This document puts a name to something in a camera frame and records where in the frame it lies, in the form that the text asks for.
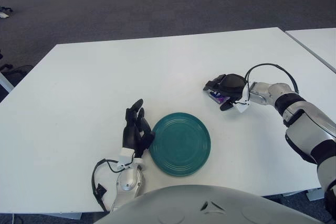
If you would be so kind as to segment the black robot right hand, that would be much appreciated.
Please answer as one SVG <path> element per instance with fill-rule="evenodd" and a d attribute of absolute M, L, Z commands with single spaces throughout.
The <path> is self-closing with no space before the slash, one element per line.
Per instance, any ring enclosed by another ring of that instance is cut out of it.
<path fill-rule="evenodd" d="M 215 79 L 208 81 L 203 91 L 220 105 L 221 111 L 227 111 L 234 107 L 237 101 L 243 96 L 243 89 L 246 85 L 244 77 L 237 74 L 222 74 Z"/>

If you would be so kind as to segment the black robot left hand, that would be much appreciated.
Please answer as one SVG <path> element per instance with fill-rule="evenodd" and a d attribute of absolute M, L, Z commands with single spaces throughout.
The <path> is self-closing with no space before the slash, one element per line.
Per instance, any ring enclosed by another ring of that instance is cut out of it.
<path fill-rule="evenodd" d="M 125 112 L 126 126 L 123 130 L 122 147 L 134 150 L 134 158 L 141 158 L 155 139 L 155 132 L 144 118 L 142 105 L 143 99 L 139 99 Z"/>

